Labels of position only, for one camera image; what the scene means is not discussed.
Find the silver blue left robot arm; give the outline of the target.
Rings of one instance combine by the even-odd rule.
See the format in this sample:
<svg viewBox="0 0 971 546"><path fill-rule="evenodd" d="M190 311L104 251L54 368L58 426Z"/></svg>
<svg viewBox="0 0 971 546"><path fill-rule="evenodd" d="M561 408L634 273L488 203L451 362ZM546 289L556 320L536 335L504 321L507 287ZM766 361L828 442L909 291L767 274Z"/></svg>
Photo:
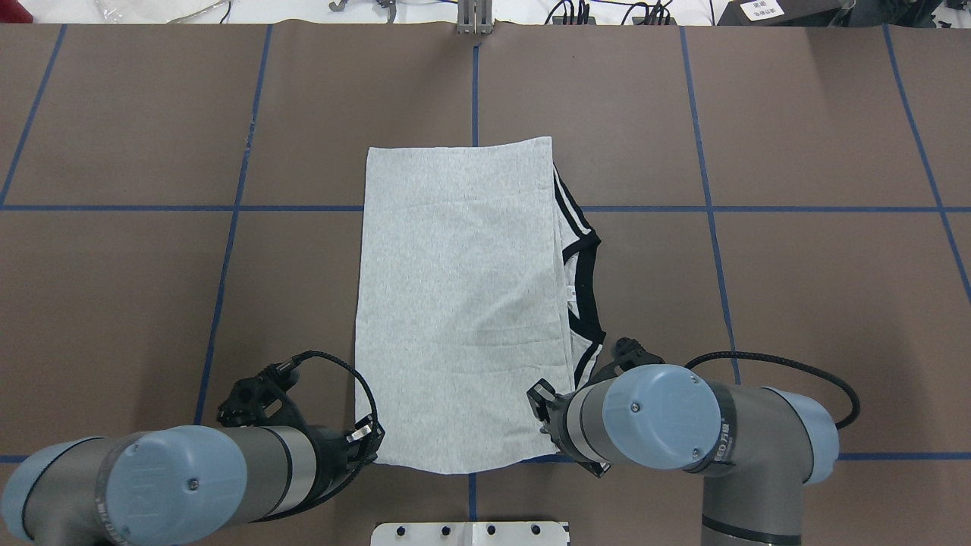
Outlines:
<svg viewBox="0 0 971 546"><path fill-rule="evenodd" d="M375 408L346 431L308 424L288 394L297 367L236 381L216 428L38 450L4 487L3 523L32 545L181 545L325 504L377 460L385 433Z"/></svg>

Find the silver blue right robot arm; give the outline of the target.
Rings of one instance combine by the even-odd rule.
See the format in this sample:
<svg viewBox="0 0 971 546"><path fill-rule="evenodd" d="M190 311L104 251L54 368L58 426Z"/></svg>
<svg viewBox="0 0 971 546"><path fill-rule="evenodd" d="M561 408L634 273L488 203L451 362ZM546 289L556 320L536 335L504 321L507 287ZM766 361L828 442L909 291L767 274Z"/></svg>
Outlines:
<svg viewBox="0 0 971 546"><path fill-rule="evenodd" d="M720 359L780 364L828 381L847 395L850 411L835 419L806 395L697 374ZM618 464L701 476L703 545L801 545L804 488L832 474L838 432L861 412L845 380L787 357L717 350L669 364L628 337L570 393L538 380L526 396L558 452L596 477Z"/></svg>

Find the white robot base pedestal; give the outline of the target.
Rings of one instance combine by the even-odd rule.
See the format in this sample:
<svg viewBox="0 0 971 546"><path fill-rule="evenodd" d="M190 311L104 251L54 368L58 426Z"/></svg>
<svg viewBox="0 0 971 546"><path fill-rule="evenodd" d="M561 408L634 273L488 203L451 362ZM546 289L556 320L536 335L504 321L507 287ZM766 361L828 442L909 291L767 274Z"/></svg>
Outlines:
<svg viewBox="0 0 971 546"><path fill-rule="evenodd" d="M371 545L570 545L568 522L387 522Z"/></svg>

